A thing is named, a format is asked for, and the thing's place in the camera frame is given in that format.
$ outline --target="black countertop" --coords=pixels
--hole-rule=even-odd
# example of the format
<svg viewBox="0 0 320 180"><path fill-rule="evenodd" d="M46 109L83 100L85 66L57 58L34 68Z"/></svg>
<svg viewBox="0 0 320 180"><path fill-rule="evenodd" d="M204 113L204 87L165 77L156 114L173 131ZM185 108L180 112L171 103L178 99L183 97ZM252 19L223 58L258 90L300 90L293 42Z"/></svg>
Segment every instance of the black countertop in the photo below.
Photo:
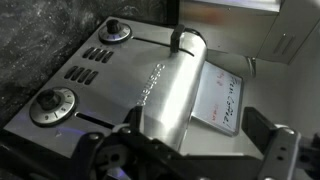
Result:
<svg viewBox="0 0 320 180"><path fill-rule="evenodd" d="M0 1L0 126L112 14L164 22L161 0Z"/></svg>

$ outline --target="stainless steel appliance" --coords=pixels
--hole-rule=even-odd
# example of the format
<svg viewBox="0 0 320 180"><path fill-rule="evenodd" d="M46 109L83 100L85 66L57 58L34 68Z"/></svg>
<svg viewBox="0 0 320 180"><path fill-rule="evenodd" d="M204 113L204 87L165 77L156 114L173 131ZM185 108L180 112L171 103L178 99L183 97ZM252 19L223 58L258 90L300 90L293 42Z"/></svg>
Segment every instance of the stainless steel appliance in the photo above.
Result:
<svg viewBox="0 0 320 180"><path fill-rule="evenodd" d="M175 33L109 17L4 129L71 157L83 134L108 135L131 108L143 105L143 133L178 149L206 44L191 32L172 42Z"/></svg>

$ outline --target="black machine part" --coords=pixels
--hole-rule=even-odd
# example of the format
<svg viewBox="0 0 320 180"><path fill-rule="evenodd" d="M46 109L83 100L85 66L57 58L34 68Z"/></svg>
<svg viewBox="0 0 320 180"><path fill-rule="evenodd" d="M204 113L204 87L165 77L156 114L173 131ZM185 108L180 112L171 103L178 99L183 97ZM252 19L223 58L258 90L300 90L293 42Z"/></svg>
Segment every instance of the black machine part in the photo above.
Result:
<svg viewBox="0 0 320 180"><path fill-rule="evenodd" d="M245 108L242 128L264 154L263 161L250 156L182 156L140 133L143 116L143 107L136 106L110 136L83 135L65 173L55 176L111 180L108 170L120 167L133 180L289 180L300 168L311 178L320 178L319 134L309 140L292 129L276 129L254 108Z"/></svg>

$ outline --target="granite countertop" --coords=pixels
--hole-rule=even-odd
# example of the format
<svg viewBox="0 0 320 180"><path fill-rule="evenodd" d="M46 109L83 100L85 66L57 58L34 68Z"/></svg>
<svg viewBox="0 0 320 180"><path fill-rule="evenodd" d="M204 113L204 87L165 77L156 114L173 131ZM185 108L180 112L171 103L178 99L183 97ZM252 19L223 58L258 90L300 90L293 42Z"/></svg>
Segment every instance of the granite countertop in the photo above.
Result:
<svg viewBox="0 0 320 180"><path fill-rule="evenodd" d="M162 0L0 1L0 125L111 14L164 22Z"/></svg>

